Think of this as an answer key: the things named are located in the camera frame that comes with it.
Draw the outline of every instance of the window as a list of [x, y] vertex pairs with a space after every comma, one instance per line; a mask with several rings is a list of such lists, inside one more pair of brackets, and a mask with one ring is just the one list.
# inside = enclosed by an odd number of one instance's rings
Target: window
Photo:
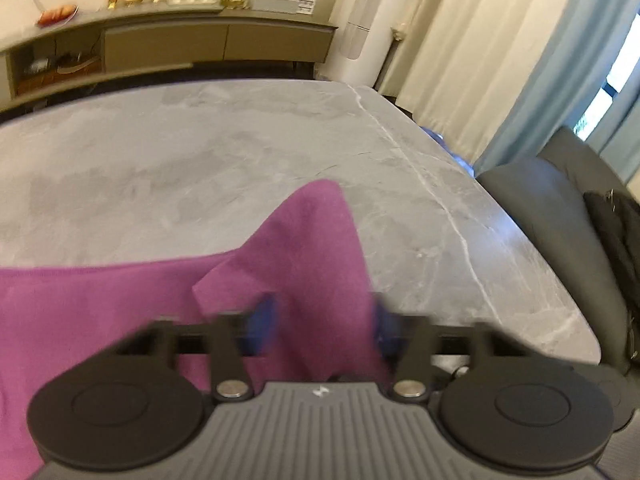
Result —
[[601, 118], [607, 113], [613, 99], [622, 90], [633, 69], [640, 59], [640, 14], [636, 16], [631, 30], [622, 45], [607, 79], [598, 90], [598, 94], [575, 125], [574, 132], [582, 140], [586, 140], [598, 126]]

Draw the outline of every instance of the marble table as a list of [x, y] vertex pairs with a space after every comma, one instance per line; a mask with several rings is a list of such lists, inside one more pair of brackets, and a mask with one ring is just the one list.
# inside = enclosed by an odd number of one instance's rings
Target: marble table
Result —
[[571, 297], [494, 200], [369, 88], [231, 80], [143, 88], [0, 127], [0, 265], [229, 250], [304, 183], [338, 181], [374, 288], [443, 323], [490, 320], [597, 362]]

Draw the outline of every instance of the sofa cushion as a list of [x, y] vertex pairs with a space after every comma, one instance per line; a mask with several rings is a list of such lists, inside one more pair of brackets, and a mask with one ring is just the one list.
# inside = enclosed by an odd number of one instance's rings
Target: sofa cushion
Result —
[[478, 181], [524, 231], [574, 298], [600, 343], [602, 361], [626, 372], [625, 301], [591, 226], [582, 193], [541, 158], [493, 168]]
[[553, 134], [538, 157], [565, 174], [581, 194], [587, 191], [606, 193], [610, 189], [628, 193], [607, 163], [566, 126]]

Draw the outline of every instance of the floor-standing air conditioner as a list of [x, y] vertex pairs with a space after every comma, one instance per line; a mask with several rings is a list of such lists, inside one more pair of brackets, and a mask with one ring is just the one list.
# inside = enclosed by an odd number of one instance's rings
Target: floor-standing air conditioner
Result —
[[331, 23], [338, 26], [321, 77], [373, 86], [393, 41], [391, 27], [407, 0], [336, 0]]

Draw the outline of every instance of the pink cloth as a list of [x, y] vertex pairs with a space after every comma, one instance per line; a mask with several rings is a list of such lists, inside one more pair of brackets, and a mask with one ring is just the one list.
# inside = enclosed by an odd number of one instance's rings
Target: pink cloth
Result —
[[[358, 235], [339, 186], [327, 180], [297, 190], [229, 253], [0, 269], [0, 476], [23, 480], [42, 464], [26, 409], [47, 381], [159, 316], [201, 322], [255, 304], [265, 292], [276, 294], [278, 328], [265, 356], [245, 360], [257, 388], [334, 374], [386, 378]], [[197, 362], [184, 373], [205, 384]]]

